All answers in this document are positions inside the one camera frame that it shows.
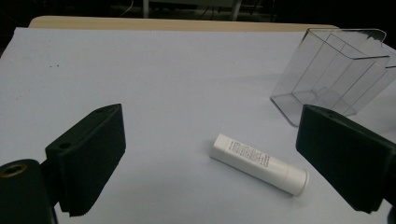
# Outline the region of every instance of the dark background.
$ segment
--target dark background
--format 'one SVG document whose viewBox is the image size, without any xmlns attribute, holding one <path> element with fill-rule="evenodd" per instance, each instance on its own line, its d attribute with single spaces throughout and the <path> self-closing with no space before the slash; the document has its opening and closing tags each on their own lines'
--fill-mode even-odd
<svg viewBox="0 0 396 224">
<path fill-rule="evenodd" d="M 256 1 L 244 0 L 254 5 Z M 5 48 L 15 27 L 27 27 L 42 15 L 113 17 L 110 6 L 129 6 L 130 0 L 0 0 L 0 48 Z M 135 0 L 134 7 L 142 5 Z M 150 4 L 161 7 L 161 4 Z M 183 5 L 166 5 L 181 8 Z M 274 22 L 332 24 L 340 28 L 377 28 L 387 33 L 385 43 L 396 49 L 396 0 L 262 0 L 260 10 Z"/>
</svg>

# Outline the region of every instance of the transparent acrylic box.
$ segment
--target transparent acrylic box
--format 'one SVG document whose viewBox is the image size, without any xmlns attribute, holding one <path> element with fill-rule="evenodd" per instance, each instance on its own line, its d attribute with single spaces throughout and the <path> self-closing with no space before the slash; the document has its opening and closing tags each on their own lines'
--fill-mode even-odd
<svg viewBox="0 0 396 224">
<path fill-rule="evenodd" d="M 356 114 L 396 78 L 385 36 L 377 29 L 308 29 L 271 101 L 293 126 L 303 105 Z"/>
</svg>

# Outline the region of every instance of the white tube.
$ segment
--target white tube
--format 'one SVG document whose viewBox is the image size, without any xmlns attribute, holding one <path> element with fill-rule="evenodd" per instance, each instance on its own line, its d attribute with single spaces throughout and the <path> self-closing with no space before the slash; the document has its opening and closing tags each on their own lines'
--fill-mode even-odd
<svg viewBox="0 0 396 224">
<path fill-rule="evenodd" d="M 297 197 L 303 194 L 308 183 L 307 171 L 288 165 L 223 134 L 219 134 L 210 157 Z"/>
</svg>

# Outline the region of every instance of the acrylic divider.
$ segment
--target acrylic divider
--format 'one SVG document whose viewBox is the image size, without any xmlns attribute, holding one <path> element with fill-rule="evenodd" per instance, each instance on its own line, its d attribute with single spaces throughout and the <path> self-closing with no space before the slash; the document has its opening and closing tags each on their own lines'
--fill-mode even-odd
<svg viewBox="0 0 396 224">
<path fill-rule="evenodd" d="M 308 29 L 271 101 L 293 126 L 303 105 L 356 114 L 396 78 L 396 55 L 377 29 Z"/>
</svg>

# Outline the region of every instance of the white table surface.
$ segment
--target white table surface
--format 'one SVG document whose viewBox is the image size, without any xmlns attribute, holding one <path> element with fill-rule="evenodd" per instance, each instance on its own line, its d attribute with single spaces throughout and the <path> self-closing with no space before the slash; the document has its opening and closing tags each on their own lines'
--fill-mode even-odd
<svg viewBox="0 0 396 224">
<path fill-rule="evenodd" d="M 269 96 L 304 33 L 17 29 L 0 60 L 0 164 L 121 103 L 126 153 L 84 217 L 60 223 L 387 223 L 355 212 L 295 149 Z M 352 117 L 396 141 L 395 83 Z M 299 198 L 209 158 L 219 133 L 306 169 Z"/>
</svg>

